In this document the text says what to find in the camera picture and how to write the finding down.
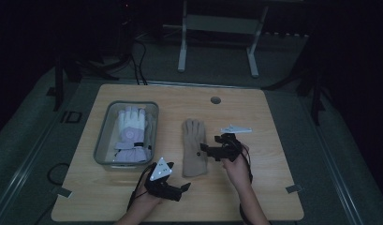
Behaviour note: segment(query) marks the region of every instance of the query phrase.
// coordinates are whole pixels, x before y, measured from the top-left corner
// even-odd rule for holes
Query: table top
[[[220,104],[212,104],[219,97]],[[108,106],[116,100],[153,101],[159,107],[155,158],[174,162],[168,179],[171,186],[191,182],[179,202],[164,200],[146,221],[235,221],[239,199],[221,162],[208,160],[207,174],[183,177],[182,123],[187,118],[202,120],[207,144],[220,146],[214,136],[229,125],[252,128],[237,134],[250,147],[253,189],[269,220],[303,218],[294,185],[265,95],[257,89],[196,86],[154,86],[103,84],[86,122],[80,142],[68,169],[63,188],[70,198],[58,196],[52,210],[56,221],[114,221],[126,211],[140,172],[108,172],[94,160],[97,138]]]

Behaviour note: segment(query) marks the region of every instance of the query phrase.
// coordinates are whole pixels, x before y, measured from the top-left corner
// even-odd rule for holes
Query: gray storage box
[[[118,128],[118,112],[124,110],[126,106],[137,106],[145,110],[146,129],[144,132],[144,148],[150,148],[151,154],[146,161],[142,162],[116,162],[115,144],[121,141]],[[132,102],[114,101],[108,107],[104,117],[103,125],[97,139],[94,152],[95,161],[108,171],[118,171],[123,169],[144,169],[154,158],[155,138],[158,122],[158,106],[154,102]]]

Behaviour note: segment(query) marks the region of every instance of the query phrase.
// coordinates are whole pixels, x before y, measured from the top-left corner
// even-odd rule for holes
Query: tape piece on table corner
[[[300,192],[304,190],[304,188],[302,188],[301,185],[293,185],[293,186],[286,187],[286,190],[287,190],[287,193],[290,194],[293,192]]]
[[[70,198],[72,195],[71,190],[67,190],[63,187],[55,187],[54,189],[51,190],[51,193],[57,194],[57,195],[60,195],[60,196],[66,197],[66,198]]]

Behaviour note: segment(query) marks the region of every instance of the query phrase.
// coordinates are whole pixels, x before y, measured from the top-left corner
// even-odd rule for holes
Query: brown glove
[[[206,143],[203,121],[187,119],[183,122],[184,157],[183,176],[198,176],[207,172],[207,156],[200,150]]]

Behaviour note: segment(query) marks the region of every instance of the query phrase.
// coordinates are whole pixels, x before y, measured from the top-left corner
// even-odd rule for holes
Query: white metal table leg
[[[179,72],[185,71],[185,59],[187,57],[187,1],[183,1],[183,29],[182,29],[182,46],[180,47],[179,66],[177,70]]]
[[[252,77],[254,78],[258,77],[258,66],[256,65],[255,49],[256,49],[256,46],[258,45],[258,38],[261,35],[261,29],[263,28],[267,11],[268,11],[268,7],[265,7],[261,14],[260,21],[256,27],[255,38],[253,39],[252,44],[246,48],[247,59],[249,61],[249,67],[250,67],[250,73]]]

